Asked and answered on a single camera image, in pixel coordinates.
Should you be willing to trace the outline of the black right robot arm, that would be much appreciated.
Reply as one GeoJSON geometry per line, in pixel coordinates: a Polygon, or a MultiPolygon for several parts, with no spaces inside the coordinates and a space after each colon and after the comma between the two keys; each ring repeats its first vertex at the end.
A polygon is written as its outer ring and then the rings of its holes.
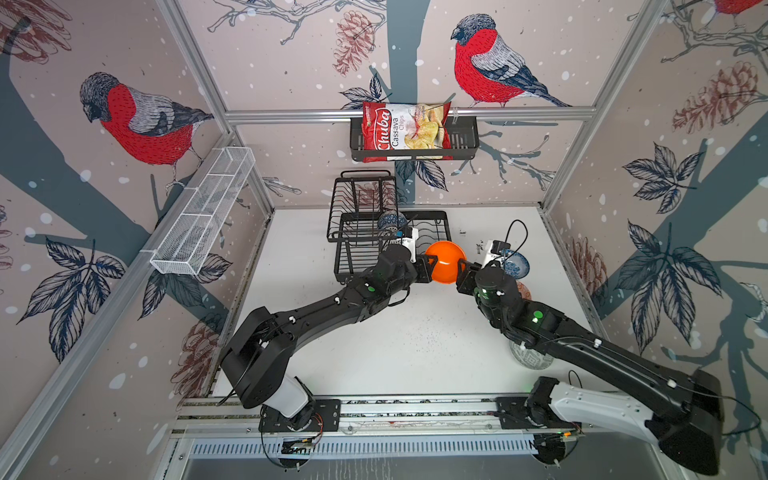
{"type": "Polygon", "coordinates": [[[724,407],[720,381],[698,369],[690,374],[625,350],[559,310],[527,300],[500,261],[459,259],[458,292],[470,295],[490,325],[512,344],[579,367],[617,389],[616,394],[569,394],[554,379],[536,382],[534,422],[550,413],[565,422],[590,423],[647,440],[678,465],[701,475],[720,470],[724,407]]]}

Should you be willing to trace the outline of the black wire dish rack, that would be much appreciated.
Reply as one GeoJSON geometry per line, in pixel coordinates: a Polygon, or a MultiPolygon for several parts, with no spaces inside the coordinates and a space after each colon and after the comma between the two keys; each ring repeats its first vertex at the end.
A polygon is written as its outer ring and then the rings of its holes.
{"type": "Polygon", "coordinates": [[[386,211],[401,213],[404,227],[419,230],[418,254],[438,241],[449,241],[448,216],[439,210],[404,210],[399,206],[396,177],[388,170],[346,170],[335,179],[327,225],[327,240],[336,246],[334,275],[344,283],[349,277],[373,266],[396,235],[380,232],[379,216],[386,211]]]}

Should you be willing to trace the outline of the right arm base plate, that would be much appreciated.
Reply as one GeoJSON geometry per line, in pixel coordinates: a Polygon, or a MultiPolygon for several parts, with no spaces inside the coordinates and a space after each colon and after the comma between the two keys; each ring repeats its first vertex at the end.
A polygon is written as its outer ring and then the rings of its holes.
{"type": "Polygon", "coordinates": [[[579,430],[579,423],[558,417],[544,401],[529,401],[525,396],[502,396],[495,399],[496,414],[501,428],[579,430]]]}

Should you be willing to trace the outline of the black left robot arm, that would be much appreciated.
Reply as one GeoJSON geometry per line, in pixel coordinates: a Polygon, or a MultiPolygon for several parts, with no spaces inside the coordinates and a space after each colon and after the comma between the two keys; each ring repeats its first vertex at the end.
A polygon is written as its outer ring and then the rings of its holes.
{"type": "Polygon", "coordinates": [[[409,294],[413,284],[430,282],[437,257],[419,254],[418,239],[418,229],[404,228],[373,266],[324,299],[277,313],[265,307],[252,310],[221,351],[219,366],[231,384],[226,397],[237,397],[245,409],[268,406],[306,423],[314,398],[300,380],[286,376],[291,357],[338,328],[397,306],[392,297],[409,294]]]}

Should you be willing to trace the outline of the orange plastic bowl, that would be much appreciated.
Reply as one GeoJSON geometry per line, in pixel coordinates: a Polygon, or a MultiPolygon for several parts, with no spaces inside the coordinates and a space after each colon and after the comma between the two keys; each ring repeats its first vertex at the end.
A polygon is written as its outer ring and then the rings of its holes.
{"type": "Polygon", "coordinates": [[[438,241],[430,245],[425,254],[437,258],[431,274],[434,282],[441,284],[456,282],[459,275],[459,262],[466,259],[459,245],[451,241],[438,241]]]}

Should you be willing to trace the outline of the red and blue patterned bowl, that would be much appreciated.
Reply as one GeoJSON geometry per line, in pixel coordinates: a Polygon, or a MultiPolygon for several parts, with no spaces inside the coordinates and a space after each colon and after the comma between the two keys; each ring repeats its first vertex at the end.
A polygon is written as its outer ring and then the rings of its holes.
{"type": "Polygon", "coordinates": [[[518,291],[519,291],[521,297],[524,300],[531,300],[532,299],[531,292],[530,292],[530,290],[528,289],[528,287],[524,283],[522,283],[520,281],[517,281],[516,285],[517,285],[517,288],[518,288],[518,291]]]}

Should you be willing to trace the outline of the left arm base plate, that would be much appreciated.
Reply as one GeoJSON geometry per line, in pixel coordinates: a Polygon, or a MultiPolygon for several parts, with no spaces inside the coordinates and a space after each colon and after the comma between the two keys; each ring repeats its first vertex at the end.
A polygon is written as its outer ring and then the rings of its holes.
{"type": "Polygon", "coordinates": [[[311,400],[293,417],[264,406],[259,425],[260,433],[320,433],[339,429],[341,401],[339,399],[311,400]]]}

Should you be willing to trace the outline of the dark blue patterned bowl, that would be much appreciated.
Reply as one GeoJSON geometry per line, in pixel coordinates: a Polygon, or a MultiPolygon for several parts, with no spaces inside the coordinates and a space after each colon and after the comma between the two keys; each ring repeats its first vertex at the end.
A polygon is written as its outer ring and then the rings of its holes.
{"type": "Polygon", "coordinates": [[[386,211],[379,216],[377,227],[380,232],[396,235],[406,223],[407,220],[401,213],[397,211],[386,211]]]}

